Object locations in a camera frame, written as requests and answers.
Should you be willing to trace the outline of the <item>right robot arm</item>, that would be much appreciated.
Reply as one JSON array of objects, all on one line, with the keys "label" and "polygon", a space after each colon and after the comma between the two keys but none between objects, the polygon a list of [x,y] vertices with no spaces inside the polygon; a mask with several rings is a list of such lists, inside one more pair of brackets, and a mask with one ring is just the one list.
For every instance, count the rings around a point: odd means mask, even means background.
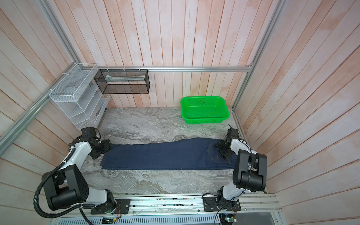
[{"label": "right robot arm", "polygon": [[232,182],[217,192],[216,205],[220,211],[236,208],[246,190],[263,192],[267,181],[267,156],[252,150],[243,139],[232,139],[221,145],[221,154],[235,153],[236,162]]}]

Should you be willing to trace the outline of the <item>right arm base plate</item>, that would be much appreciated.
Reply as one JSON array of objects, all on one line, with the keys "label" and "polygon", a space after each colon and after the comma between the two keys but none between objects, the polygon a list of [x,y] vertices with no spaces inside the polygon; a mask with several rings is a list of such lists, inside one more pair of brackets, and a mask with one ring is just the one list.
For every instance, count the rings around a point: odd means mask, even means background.
[{"label": "right arm base plate", "polygon": [[241,211],[240,202],[234,200],[226,200],[224,198],[220,198],[218,200],[215,196],[204,196],[203,200],[203,208],[205,212],[227,212],[227,211]]}]

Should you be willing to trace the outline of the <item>dark blue denim trousers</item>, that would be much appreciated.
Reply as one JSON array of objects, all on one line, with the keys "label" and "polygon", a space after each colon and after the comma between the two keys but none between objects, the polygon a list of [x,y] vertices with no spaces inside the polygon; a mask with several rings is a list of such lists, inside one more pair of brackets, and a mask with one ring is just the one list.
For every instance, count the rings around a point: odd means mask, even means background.
[{"label": "dark blue denim trousers", "polygon": [[105,170],[227,170],[234,169],[236,155],[224,159],[217,139],[192,138],[175,142],[115,144],[105,153]]}]

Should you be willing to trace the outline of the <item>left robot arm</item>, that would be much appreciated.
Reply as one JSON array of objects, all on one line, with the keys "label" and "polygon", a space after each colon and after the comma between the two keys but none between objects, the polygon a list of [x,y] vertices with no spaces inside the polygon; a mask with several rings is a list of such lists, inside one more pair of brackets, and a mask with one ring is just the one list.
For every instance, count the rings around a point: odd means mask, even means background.
[{"label": "left robot arm", "polygon": [[43,175],[38,190],[44,190],[48,208],[52,211],[64,209],[57,217],[74,209],[94,209],[99,213],[111,214],[117,202],[108,189],[90,188],[80,169],[87,156],[96,159],[113,149],[109,139],[74,140],[69,145],[69,153],[59,166]]}]

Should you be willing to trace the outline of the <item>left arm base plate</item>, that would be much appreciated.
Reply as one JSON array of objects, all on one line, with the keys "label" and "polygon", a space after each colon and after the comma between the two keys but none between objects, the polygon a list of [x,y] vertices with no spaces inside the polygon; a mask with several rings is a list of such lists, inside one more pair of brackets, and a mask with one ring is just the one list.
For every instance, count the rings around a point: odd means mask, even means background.
[{"label": "left arm base plate", "polygon": [[91,210],[91,215],[100,214],[128,214],[130,208],[130,199],[115,198],[114,201],[106,202],[102,205],[96,206]]}]

